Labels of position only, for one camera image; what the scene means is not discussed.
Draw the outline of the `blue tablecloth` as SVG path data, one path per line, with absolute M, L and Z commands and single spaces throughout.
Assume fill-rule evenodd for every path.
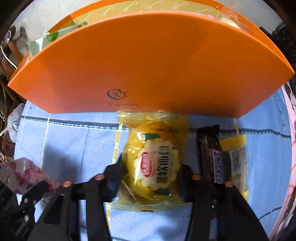
M 280 89 L 239 119 L 191 116 L 185 163 L 198 172 L 196 129 L 220 126 L 220 137 L 246 135 L 249 205 L 267 233 L 275 232 L 284 214 L 295 151 L 295 113 Z M 121 151 L 129 130 L 120 127 L 116 113 L 51 114 L 30 102 L 23 109 L 15 158 L 27 158 L 49 176 L 74 183 L 104 171 Z M 114 240 L 184 240 L 189 205 L 160 213 L 112 209 Z

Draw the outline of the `carved wooden chair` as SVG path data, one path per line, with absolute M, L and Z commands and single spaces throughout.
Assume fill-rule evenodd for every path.
M 25 99 L 8 87 L 17 64 L 23 60 L 23 55 L 16 46 L 14 36 L 16 27 L 11 26 L 1 39 L 1 164 L 11 161 L 14 157 L 15 144 L 5 130 L 8 126 L 8 116 Z

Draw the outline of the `small yellow sachet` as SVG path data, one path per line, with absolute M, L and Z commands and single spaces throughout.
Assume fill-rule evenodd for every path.
M 248 161 L 246 154 L 246 135 L 236 135 L 220 141 L 225 181 L 231 182 L 248 201 Z

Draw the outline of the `snickers chocolate bar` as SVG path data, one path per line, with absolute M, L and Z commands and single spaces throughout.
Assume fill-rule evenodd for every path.
M 219 131 L 219 125 L 198 128 L 196 130 L 196 145 L 201 176 L 208 181 L 222 184 L 224 170 Z

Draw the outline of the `dark carved wooden sofa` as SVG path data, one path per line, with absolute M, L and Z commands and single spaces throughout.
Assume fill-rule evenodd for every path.
M 271 34 L 267 32 L 265 28 L 259 28 L 274 42 L 278 49 L 280 49 L 295 71 L 295 40 L 288 27 L 284 23 L 281 23 Z

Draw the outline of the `clear white candy bag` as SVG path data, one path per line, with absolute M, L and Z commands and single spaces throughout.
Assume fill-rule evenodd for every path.
M 218 20 L 252 35 L 252 31 L 246 21 L 233 9 L 227 8 L 226 6 L 220 8 Z

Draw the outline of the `green snack packet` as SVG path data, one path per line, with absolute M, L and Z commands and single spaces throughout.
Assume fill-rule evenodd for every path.
M 69 32 L 72 32 L 73 30 L 76 30 L 76 29 L 81 28 L 81 27 L 88 25 L 88 24 L 89 24 L 89 22 L 88 22 L 88 20 L 86 20 L 86 21 L 83 21 L 77 25 L 63 28 L 63 29 L 55 31 L 53 33 L 45 33 L 41 38 L 28 43 L 30 56 L 34 57 L 36 54 L 41 52 L 45 47 L 47 47 L 49 44 L 51 44 L 52 42 L 54 42 L 58 38 L 68 34 Z

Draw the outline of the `orange cardboard box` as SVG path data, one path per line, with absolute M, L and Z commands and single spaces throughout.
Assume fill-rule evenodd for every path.
M 294 76 L 274 42 L 218 20 L 218 1 L 97 1 L 27 54 L 9 87 L 49 113 L 151 111 L 238 118 Z

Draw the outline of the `white pink snack packet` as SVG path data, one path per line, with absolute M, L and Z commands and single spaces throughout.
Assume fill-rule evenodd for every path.
M 49 190 L 57 189 L 60 181 L 50 177 L 26 158 L 6 162 L 1 167 L 1 182 L 13 193 L 24 194 L 41 181 L 49 184 Z

